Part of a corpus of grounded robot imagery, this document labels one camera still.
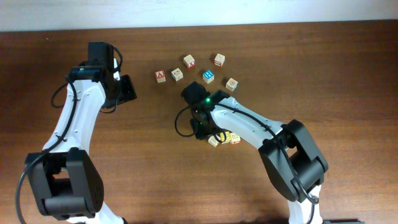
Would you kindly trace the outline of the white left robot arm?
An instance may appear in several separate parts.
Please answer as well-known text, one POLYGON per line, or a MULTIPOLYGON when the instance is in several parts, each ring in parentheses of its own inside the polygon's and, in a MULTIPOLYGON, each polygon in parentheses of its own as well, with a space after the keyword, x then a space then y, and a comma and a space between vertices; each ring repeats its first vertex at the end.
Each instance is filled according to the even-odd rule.
POLYGON ((21 223, 21 187, 28 178, 41 215, 70 223, 125 223, 104 202, 103 181, 89 157, 99 113, 137 98, 123 59, 106 42, 90 42, 88 59, 66 75, 62 113, 42 152, 30 153, 17 184, 16 210, 21 223))

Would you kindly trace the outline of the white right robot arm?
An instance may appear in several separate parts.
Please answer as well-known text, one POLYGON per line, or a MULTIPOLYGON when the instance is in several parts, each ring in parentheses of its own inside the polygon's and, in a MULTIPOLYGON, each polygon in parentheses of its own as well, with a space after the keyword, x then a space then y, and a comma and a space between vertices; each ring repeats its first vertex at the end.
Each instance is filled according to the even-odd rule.
POLYGON ((190 124, 197 139, 231 131, 258 150, 271 184, 288 201, 289 223, 324 222, 319 195, 328 163, 300 121, 267 119, 228 93, 210 93, 197 82, 181 96, 193 116, 190 124))

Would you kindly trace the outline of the yellow wooden block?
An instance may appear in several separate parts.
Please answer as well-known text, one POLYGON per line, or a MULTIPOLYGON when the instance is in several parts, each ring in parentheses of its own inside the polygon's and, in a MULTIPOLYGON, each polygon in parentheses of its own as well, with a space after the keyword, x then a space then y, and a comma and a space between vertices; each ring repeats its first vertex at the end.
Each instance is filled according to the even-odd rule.
POLYGON ((231 134, 229 131, 223 131, 220 133, 220 141, 222 144, 229 144, 231 142, 231 134))

